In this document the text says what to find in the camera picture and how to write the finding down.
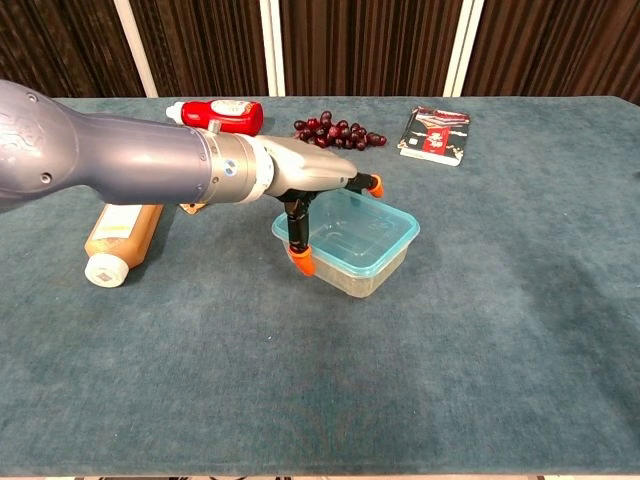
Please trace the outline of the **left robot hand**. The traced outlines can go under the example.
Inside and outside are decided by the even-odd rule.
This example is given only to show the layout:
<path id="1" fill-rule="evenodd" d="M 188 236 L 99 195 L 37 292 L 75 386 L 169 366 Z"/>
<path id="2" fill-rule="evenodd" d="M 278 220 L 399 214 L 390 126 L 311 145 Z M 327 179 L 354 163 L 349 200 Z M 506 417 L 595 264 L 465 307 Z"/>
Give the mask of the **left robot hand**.
<path id="1" fill-rule="evenodd" d="M 274 176 L 266 194 L 284 204 L 290 259 L 306 276 L 315 274 L 309 244 L 309 207 L 321 193 L 347 189 L 384 195 L 382 178 L 360 173 L 356 166 L 318 146 L 289 137 L 260 135 L 259 143 L 274 163 Z"/>

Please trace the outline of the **dark red grape bunch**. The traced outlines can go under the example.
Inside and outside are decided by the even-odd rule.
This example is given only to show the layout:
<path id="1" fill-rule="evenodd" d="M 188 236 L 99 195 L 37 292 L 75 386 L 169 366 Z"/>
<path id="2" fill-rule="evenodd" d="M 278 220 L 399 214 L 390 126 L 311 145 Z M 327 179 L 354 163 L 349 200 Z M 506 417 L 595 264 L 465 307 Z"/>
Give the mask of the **dark red grape bunch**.
<path id="1" fill-rule="evenodd" d="M 293 128 L 296 139 L 320 148 L 335 147 L 363 151 L 369 147 L 384 147 L 387 144 L 385 135 L 367 130 L 357 122 L 349 123 L 346 119 L 335 121 L 329 110 L 306 120 L 295 120 Z"/>

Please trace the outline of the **red ketchup bottle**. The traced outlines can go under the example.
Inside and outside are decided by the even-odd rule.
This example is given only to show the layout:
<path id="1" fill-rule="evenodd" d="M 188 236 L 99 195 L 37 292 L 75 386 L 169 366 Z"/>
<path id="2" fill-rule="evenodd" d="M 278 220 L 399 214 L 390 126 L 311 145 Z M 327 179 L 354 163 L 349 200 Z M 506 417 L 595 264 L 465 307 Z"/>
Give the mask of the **red ketchup bottle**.
<path id="1" fill-rule="evenodd" d="M 245 100 L 178 101 L 165 109 L 178 125 L 210 130 L 214 122 L 225 133 L 257 135 L 264 123 L 262 105 Z"/>

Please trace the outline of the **red white snack packet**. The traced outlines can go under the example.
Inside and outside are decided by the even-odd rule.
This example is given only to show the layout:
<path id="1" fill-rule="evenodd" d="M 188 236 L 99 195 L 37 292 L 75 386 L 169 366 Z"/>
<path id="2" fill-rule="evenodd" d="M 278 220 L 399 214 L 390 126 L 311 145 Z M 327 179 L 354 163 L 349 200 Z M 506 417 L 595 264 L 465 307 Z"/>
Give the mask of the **red white snack packet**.
<path id="1" fill-rule="evenodd" d="M 402 156 L 458 167 L 470 123 L 467 113 L 417 106 L 411 111 L 397 148 Z"/>

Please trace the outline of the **brown sauce bottle white cap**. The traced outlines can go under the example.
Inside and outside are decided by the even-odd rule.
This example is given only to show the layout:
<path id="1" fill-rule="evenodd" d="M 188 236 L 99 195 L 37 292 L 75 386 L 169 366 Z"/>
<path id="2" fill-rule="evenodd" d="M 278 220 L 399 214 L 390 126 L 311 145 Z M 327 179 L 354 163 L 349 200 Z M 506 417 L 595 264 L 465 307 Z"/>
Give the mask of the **brown sauce bottle white cap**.
<path id="1" fill-rule="evenodd" d="M 85 277 L 103 288 L 122 285 L 143 263 L 162 211 L 162 205 L 105 204 L 84 245 Z"/>

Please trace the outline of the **blue velvet table cloth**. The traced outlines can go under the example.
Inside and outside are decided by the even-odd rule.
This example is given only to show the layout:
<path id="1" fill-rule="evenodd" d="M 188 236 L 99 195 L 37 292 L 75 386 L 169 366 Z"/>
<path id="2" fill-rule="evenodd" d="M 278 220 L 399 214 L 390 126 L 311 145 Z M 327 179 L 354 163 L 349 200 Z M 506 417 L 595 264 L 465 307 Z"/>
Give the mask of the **blue velvet table cloth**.
<path id="1" fill-rule="evenodd" d="M 300 274 L 274 199 L 166 207 L 116 289 L 84 188 L 0 214 L 0 475 L 640 472 L 640 106 L 432 98 L 457 168 L 401 156 L 413 98 L 285 97 L 384 134 L 348 157 L 421 230 L 356 299 Z"/>

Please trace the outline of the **white partition frame post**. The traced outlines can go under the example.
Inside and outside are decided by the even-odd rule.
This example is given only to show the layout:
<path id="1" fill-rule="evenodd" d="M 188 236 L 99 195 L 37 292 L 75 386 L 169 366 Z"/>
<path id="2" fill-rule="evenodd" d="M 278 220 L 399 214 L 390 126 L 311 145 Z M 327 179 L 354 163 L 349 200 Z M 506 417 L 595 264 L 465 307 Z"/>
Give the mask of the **white partition frame post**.
<path id="1" fill-rule="evenodd" d="M 259 4 L 268 93 L 271 97 L 284 97 L 286 83 L 280 1 L 260 0 Z"/>
<path id="2" fill-rule="evenodd" d="M 113 0 L 120 24 L 132 55 L 143 90 L 148 98 L 157 98 L 158 92 L 141 39 L 130 0 Z"/>
<path id="3" fill-rule="evenodd" d="M 463 0 L 444 84 L 444 97 L 460 97 L 485 0 Z"/>

